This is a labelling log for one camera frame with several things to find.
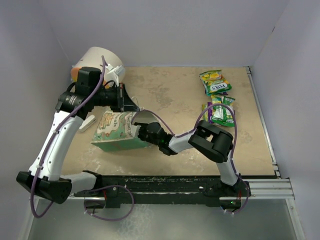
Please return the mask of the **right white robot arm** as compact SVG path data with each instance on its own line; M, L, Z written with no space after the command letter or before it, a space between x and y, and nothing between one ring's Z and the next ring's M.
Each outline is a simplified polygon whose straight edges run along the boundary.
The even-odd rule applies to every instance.
M177 155L188 149L196 149L210 161L216 163L220 180L224 185L235 187L241 183L246 194L250 195L248 184L243 181L237 171L233 153L235 144L231 133L207 121L201 120L190 133L175 136L165 132L158 122L134 123L138 127L137 137L158 147L159 151L167 156Z

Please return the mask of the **green floral paper bag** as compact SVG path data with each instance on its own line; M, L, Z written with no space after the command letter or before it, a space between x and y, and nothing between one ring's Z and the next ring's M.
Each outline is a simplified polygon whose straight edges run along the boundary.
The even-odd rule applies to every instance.
M139 127L132 124L135 113L113 112L106 107L91 139L104 152L147 148L150 144L138 138Z

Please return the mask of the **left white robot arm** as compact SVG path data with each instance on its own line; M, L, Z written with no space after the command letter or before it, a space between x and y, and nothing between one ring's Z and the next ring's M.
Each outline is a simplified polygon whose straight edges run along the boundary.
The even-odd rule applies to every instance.
M92 190L101 177L94 172L62 176L62 166L78 129L94 107L110 107L113 112L137 112L139 107L129 97L122 79L125 68L81 67L77 80L62 93L55 107L54 119L43 147L28 171L20 171L16 181L35 196L62 204L70 194Z

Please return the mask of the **green Fox's candy bag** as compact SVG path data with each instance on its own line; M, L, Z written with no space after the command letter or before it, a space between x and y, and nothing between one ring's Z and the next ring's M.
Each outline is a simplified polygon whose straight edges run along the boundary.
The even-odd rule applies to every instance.
M221 94L232 89L232 85L222 74L222 70L208 70L199 74L207 96Z
M207 102L205 104L201 105L201 109L202 111L204 111L208 106L212 105L211 102ZM203 120L205 120L206 122L213 124L214 122L212 121L212 116L213 116L213 110L212 108L208 109L202 116Z

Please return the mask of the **green spring tea candy bag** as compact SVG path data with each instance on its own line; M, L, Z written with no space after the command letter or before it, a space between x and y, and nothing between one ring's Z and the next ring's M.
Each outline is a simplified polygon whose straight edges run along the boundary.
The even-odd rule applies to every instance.
M233 109L233 103L236 99L229 96L224 95L212 95L211 96L211 103L212 104L224 104L227 105L232 112L234 112ZM217 123L218 125L224 126L224 127L234 127L235 123L232 117L231 112L224 106L218 105L216 106L216 112L215 116L218 118Z

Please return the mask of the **purple berry Fox's candy bag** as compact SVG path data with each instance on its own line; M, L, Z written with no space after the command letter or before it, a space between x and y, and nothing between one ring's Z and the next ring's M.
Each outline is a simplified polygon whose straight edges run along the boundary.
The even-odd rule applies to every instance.
M216 124L218 118L215 116L215 113L217 111L217 107L213 106L211 108L209 108L206 113L205 113L205 119L207 122L211 123L211 124Z

